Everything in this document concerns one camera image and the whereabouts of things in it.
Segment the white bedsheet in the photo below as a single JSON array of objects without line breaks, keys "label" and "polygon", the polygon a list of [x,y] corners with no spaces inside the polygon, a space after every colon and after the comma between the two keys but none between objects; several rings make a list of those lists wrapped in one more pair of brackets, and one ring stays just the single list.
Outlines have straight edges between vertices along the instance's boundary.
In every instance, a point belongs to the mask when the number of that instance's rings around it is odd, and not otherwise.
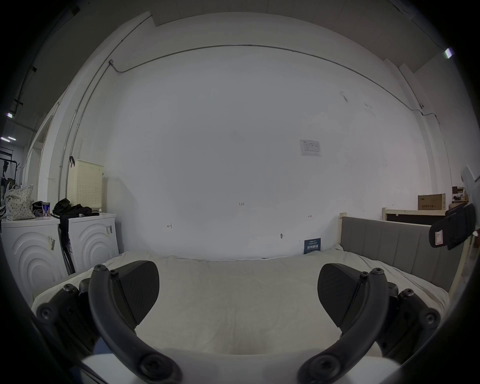
[{"label": "white bedsheet", "polygon": [[[359,271],[385,270],[399,291],[412,288],[443,314],[448,294],[442,288],[379,261],[345,252],[337,245],[307,255],[237,261],[205,261],[125,252],[106,262],[109,269],[135,260],[158,267],[160,293],[137,335],[157,349],[176,348],[219,354],[264,354],[324,349],[340,330],[317,296],[320,269],[343,263]],[[78,287],[91,270],[68,282]],[[41,293],[32,309],[50,300],[66,282]],[[380,356],[377,347],[368,353]]]}]

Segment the laundry basket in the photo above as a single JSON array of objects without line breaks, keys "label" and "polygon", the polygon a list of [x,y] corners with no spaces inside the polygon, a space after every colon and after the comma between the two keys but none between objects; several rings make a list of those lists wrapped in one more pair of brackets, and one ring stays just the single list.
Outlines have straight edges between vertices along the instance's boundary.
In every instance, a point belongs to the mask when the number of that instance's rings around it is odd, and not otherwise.
[{"label": "laundry basket", "polygon": [[68,170],[67,199],[95,210],[102,207],[103,166],[76,160]]}]

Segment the blue sign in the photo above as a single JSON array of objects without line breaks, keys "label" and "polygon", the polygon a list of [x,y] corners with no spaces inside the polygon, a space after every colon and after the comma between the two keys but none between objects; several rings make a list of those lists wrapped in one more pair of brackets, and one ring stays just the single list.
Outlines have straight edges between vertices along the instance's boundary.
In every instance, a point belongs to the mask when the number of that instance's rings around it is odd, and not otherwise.
[{"label": "blue sign", "polygon": [[303,248],[303,254],[307,254],[309,252],[313,251],[319,251],[320,250],[320,238],[318,239],[311,239],[311,240],[305,240],[305,245]]}]

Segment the ceiling light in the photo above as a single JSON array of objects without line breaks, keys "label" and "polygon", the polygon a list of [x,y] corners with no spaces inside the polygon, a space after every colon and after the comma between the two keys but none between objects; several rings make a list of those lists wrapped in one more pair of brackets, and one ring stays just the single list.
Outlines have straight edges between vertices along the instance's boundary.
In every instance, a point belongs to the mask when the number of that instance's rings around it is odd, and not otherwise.
[{"label": "ceiling light", "polygon": [[447,48],[445,50],[445,55],[447,56],[447,59],[451,58],[453,56],[453,49]]}]

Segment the black plastic bracket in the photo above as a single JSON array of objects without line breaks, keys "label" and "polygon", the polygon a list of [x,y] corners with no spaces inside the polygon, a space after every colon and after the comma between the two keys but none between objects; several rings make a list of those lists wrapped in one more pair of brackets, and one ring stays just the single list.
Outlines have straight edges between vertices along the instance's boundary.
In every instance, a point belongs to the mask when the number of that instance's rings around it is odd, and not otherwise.
[{"label": "black plastic bracket", "polygon": [[300,384],[330,384],[346,374],[369,350],[382,330],[388,310],[384,271],[374,268],[365,281],[365,296],[353,325],[325,351],[300,367]]},{"label": "black plastic bracket", "polygon": [[113,299],[114,275],[106,266],[98,264],[93,269],[89,283],[90,310],[106,345],[130,371],[145,382],[180,383],[182,374],[179,366],[140,340],[124,321]]}]

